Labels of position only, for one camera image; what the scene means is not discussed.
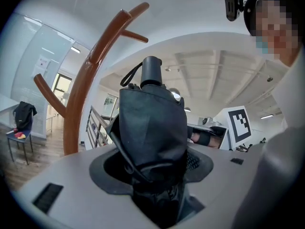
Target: black jacket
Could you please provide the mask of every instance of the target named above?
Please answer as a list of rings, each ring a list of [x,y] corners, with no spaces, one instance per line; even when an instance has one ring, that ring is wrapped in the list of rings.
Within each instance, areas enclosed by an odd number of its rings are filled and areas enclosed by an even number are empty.
[[[15,122],[18,131],[28,130],[32,125],[32,111],[33,115],[37,114],[36,108],[26,102],[21,101],[14,110]]]

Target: chair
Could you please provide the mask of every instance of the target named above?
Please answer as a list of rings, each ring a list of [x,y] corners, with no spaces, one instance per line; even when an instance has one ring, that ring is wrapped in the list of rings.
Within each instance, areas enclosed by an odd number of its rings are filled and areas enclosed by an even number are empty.
[[[23,138],[23,139],[16,138],[14,132],[6,134],[6,137],[8,139],[8,143],[9,143],[10,156],[11,156],[13,162],[14,162],[14,158],[13,158],[13,153],[11,152],[11,148],[10,148],[10,140],[17,142],[18,149],[19,149],[19,143],[22,143],[25,160],[27,162],[27,165],[29,165],[27,154],[25,152],[24,143],[28,139],[28,137],[30,137],[30,147],[32,149],[32,153],[34,153],[33,152],[33,146],[32,146],[32,138],[31,138],[32,124],[33,124],[33,114],[31,115],[29,128],[27,130],[22,130],[22,133],[25,135],[25,138]]]

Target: desk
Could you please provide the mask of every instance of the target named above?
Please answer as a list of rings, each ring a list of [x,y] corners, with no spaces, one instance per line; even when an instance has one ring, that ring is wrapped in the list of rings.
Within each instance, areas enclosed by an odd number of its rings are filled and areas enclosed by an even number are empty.
[[[19,102],[0,94],[0,115],[17,107]]]

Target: black vent slot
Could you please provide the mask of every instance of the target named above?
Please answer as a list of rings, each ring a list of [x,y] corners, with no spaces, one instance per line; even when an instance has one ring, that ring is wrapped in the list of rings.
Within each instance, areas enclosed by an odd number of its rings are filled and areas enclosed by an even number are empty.
[[[231,162],[236,163],[238,165],[242,165],[244,160],[243,159],[239,159],[239,158],[233,158],[233,159],[231,159]]]
[[[42,212],[48,213],[62,189],[63,186],[49,183],[38,195],[33,204]]]

